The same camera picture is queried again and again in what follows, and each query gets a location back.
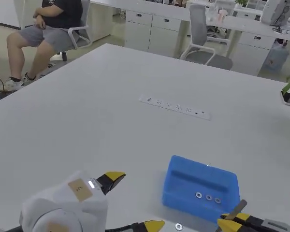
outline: green plant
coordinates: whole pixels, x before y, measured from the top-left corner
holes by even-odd
[[[246,5],[248,0],[235,0],[237,4]]]

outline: metal washer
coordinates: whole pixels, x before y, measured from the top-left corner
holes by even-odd
[[[211,201],[213,198],[211,195],[206,195],[205,198],[208,200],[208,201]]]
[[[176,229],[177,231],[181,231],[181,230],[183,229],[182,224],[180,224],[180,223],[176,223],[176,224],[175,224],[175,229]]]
[[[215,198],[215,202],[216,202],[217,204],[220,204],[220,203],[221,203],[221,200],[220,200],[219,198]]]
[[[196,193],[195,193],[195,196],[196,196],[197,198],[202,198],[202,194],[201,194],[200,192],[196,192]]]

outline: electrical outlet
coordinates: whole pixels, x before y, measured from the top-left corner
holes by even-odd
[[[190,115],[193,117],[203,118],[206,120],[211,119],[210,114],[204,110],[196,110],[191,107],[184,107],[184,106],[181,106],[180,104],[171,103],[170,101],[163,101],[161,99],[154,99],[152,97],[141,96],[140,102],[147,103],[150,105],[155,105],[155,106],[165,108],[168,110],[173,110],[173,111]]]

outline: led light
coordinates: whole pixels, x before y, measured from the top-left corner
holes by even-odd
[[[93,189],[95,188],[95,186],[93,185],[93,183],[92,183],[91,180],[89,180],[88,183],[89,183],[89,185],[90,185],[91,188],[93,188]]]

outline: gray shorts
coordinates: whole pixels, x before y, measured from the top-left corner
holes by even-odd
[[[74,49],[67,29],[52,28],[49,26],[46,26],[45,29],[40,29],[36,25],[33,25],[20,30],[19,34],[27,40],[31,47],[38,47],[45,40],[53,46],[56,53]],[[79,39],[79,35],[75,31],[73,32],[73,36],[76,41]]]

